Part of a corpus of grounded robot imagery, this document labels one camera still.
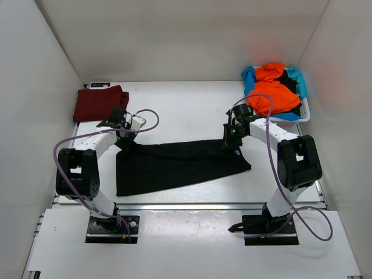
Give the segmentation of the dark red t shirt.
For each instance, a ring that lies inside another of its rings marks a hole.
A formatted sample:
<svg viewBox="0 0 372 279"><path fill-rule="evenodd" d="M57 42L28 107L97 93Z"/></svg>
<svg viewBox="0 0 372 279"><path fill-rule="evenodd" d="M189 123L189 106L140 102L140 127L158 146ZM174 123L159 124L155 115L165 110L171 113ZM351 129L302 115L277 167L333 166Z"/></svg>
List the dark red t shirt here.
<svg viewBox="0 0 372 279"><path fill-rule="evenodd" d="M129 92L121 86L104 89L78 90L77 102L73 113L75 123L107 119L112 109L126 109L129 103Z"/></svg>

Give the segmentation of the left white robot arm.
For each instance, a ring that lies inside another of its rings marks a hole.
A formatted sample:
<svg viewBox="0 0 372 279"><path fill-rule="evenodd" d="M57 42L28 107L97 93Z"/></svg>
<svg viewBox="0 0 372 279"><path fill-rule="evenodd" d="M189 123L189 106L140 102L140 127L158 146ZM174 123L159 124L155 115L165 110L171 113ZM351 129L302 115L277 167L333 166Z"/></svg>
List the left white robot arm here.
<svg viewBox="0 0 372 279"><path fill-rule="evenodd" d="M125 109L113 109L108 119L96 125L92 134L74 148L63 148L58 162L56 192L85 206L95 224L109 233L125 232L127 222L120 217L117 204L100 190L98 159L116 143L130 144L146 120Z"/></svg>

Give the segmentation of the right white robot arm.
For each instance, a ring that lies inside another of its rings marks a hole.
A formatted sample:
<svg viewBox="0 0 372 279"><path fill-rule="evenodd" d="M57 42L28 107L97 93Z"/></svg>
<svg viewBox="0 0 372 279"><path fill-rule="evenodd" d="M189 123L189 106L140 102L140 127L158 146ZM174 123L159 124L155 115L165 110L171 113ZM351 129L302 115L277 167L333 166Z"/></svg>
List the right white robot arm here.
<svg viewBox="0 0 372 279"><path fill-rule="evenodd" d="M253 137L267 145L269 155L272 151L277 154L274 178L278 188L265 203L261 217L263 229L273 233L288 220L302 192L323 174L315 141L309 135L290 133L264 115L255 115L244 103L229 109L226 115L223 149L238 149L243 138Z"/></svg>

